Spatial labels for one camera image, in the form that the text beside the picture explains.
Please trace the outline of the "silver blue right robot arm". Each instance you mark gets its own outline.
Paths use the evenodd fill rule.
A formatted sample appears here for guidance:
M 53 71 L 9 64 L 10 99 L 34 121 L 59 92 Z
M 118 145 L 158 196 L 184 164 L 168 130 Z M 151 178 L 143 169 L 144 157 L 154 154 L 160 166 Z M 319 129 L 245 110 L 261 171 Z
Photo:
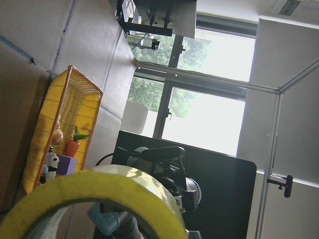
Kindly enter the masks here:
M 193 212 L 201 201 L 201 188 L 185 175 L 182 147 L 148 149 L 139 147 L 127 150 L 117 147 L 114 155 L 126 154 L 126 166 L 139 169 L 157 179 L 174 197 L 181 214 Z M 149 239 L 151 236 L 139 229 L 136 217 L 113 206 L 94 204 L 88 211 L 96 226 L 95 238 Z

